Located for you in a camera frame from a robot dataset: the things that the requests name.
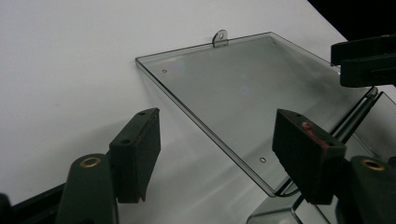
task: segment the white backdrop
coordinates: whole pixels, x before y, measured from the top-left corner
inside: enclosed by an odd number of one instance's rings
[[[63,183],[159,107],[147,201],[121,205],[121,223],[244,223],[266,195],[134,65],[220,29],[272,31],[327,60],[345,40],[305,0],[0,1],[0,191],[15,204]]]

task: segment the white surface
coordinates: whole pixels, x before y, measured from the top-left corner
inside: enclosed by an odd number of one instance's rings
[[[134,65],[134,58],[275,32],[329,59],[344,41],[305,0],[1,1],[0,191],[19,203],[65,181],[140,110],[161,109],[145,203],[121,223],[244,223],[265,198]]]

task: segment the transparent plastic sheet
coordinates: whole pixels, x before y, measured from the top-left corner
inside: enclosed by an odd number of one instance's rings
[[[356,135],[371,156],[383,162],[396,157],[396,104],[385,94],[375,103]]]
[[[140,57],[136,64],[269,196],[288,176],[272,151],[276,110],[329,131],[367,92],[273,33]]]
[[[300,193],[288,198],[267,198],[247,219],[247,224],[328,224],[328,220]]]

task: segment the clear acrylic tray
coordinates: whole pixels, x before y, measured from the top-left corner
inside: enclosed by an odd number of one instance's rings
[[[266,33],[136,58],[136,64],[269,196],[288,175],[272,151],[278,108],[330,131],[368,89],[339,84],[339,69]]]

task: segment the red mark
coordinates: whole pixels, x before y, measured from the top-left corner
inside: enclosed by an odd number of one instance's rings
[[[329,148],[329,144],[327,144],[325,141],[321,140],[320,138],[318,138],[314,132],[312,131],[312,123],[310,122],[303,122],[303,124],[301,125],[301,127],[304,129],[304,131],[306,131],[309,135],[311,135],[311,137],[314,139],[315,142],[317,142],[318,144],[320,144],[320,146],[324,149],[328,149]]]

